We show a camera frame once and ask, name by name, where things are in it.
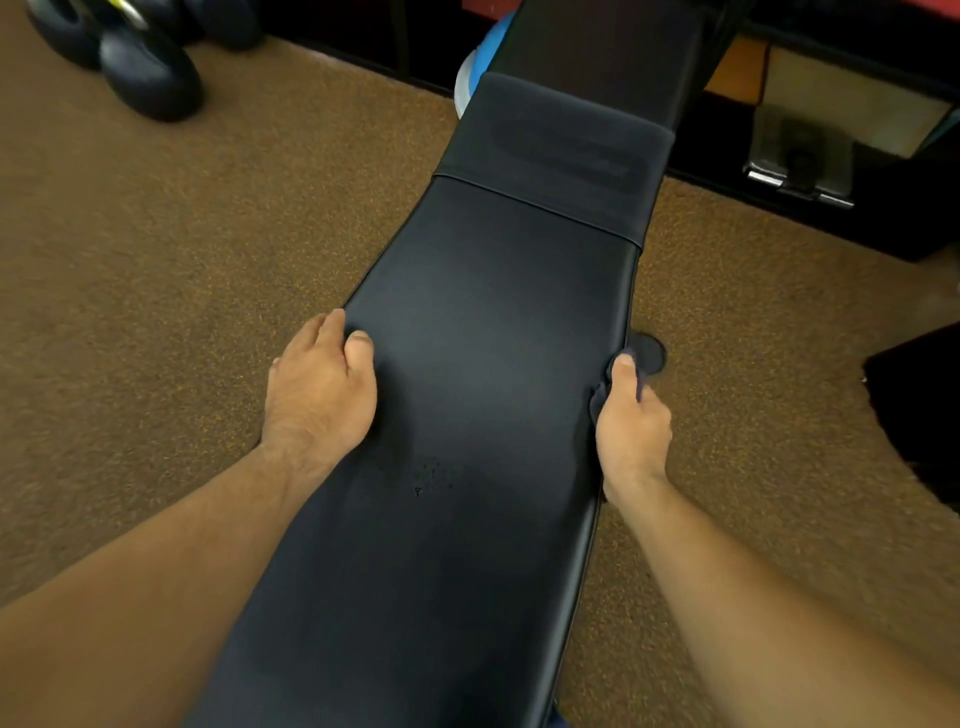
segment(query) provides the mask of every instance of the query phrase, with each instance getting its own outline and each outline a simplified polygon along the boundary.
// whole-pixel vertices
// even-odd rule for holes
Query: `finger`
[[[290,340],[290,343],[287,344],[287,348],[283,351],[283,353],[305,352],[312,347],[317,341],[317,332],[320,331],[321,327],[324,325],[324,319],[326,319],[326,314],[318,313],[316,316],[306,322],[306,324],[300,327],[300,330]]]
[[[270,389],[270,386],[274,383],[274,377],[276,377],[276,370],[280,368],[280,357],[278,356],[274,359],[274,363],[270,365],[270,371],[267,372],[267,389]]]
[[[640,397],[640,401],[643,402],[644,404],[653,404],[653,405],[662,404],[662,402],[660,401],[660,398],[657,396],[657,393],[654,392],[654,388],[651,387],[649,384],[643,385],[643,394]]]
[[[373,340],[365,331],[355,331],[344,344],[349,376],[373,376]]]
[[[314,346],[344,350],[344,326],[347,324],[347,313],[343,308],[334,308],[326,316],[324,325],[317,333],[317,343]]]
[[[620,354],[614,361],[611,371],[612,399],[630,399],[636,401],[636,364],[628,353]]]

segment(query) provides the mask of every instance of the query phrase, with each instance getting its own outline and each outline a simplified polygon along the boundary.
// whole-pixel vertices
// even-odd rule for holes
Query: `gym floor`
[[[346,298],[456,125],[448,99],[279,41],[190,53],[207,106],[164,126],[0,6],[0,602],[252,445],[270,361]],[[870,353],[960,319],[956,284],[667,181],[634,321],[670,347],[678,484],[960,681],[960,520],[860,383]],[[610,508],[560,700],[584,728],[716,722]]]

